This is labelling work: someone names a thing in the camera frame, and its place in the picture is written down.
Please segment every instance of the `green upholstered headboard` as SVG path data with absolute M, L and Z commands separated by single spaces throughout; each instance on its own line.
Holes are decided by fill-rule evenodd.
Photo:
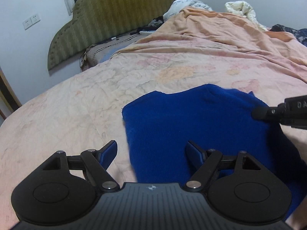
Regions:
M 92 44 L 147 25 L 174 0 L 77 0 L 73 19 L 54 36 L 48 70 Z

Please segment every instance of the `electrical outlet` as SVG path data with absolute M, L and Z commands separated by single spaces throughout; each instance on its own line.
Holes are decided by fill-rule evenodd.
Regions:
M 28 18 L 27 20 L 25 20 L 23 23 L 23 27 L 25 28 L 25 30 L 26 29 L 28 29 L 29 27 L 31 27 L 32 26 L 32 21 L 31 21 L 31 19 L 30 18 Z
M 32 25 L 40 21 L 38 14 L 31 16 Z

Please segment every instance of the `metal pin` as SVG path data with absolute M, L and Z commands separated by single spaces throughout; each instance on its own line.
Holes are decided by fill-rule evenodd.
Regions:
M 197 189 L 201 186 L 201 183 L 199 181 L 188 181 L 185 185 L 188 188 Z
M 102 184 L 102 187 L 104 189 L 114 189 L 116 188 L 116 186 L 117 186 L 116 182 L 113 181 L 107 181 Z

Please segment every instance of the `blue knit fabric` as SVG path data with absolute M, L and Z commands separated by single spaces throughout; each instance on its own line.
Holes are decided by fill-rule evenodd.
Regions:
M 259 105 L 265 103 L 252 93 L 212 84 L 154 91 L 127 104 L 122 115 L 138 182 L 184 184 L 194 172 L 185 156 L 188 140 L 226 155 L 246 150 L 291 190 L 289 216 L 307 194 L 307 166 L 278 123 L 252 119 Z

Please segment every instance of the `blanket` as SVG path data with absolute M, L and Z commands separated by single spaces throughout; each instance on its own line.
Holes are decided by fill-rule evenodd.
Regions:
M 24 104 L 0 127 L 0 229 L 18 219 L 10 195 L 57 150 L 77 155 L 110 140 L 108 168 L 121 185 L 135 182 L 122 108 L 152 91 L 182 92 L 206 83 L 253 91 L 269 106 L 307 94 L 307 48 L 287 32 L 260 32 L 246 18 L 186 8 L 155 33 Z M 307 131 L 282 127 L 307 160 Z M 73 174 L 82 176 L 82 172 Z M 288 218 L 307 224 L 307 199 Z
M 225 11 L 249 19 L 257 25 L 260 31 L 268 31 L 266 26 L 257 21 L 255 10 L 246 1 L 227 2 L 225 3 Z
M 276 24 L 274 25 L 270 31 L 274 31 L 274 32 L 289 32 L 292 33 L 295 38 L 302 43 L 305 47 L 307 47 L 307 28 L 302 28 L 302 29 L 293 29 L 290 27 L 285 27 L 283 25 L 280 24 Z

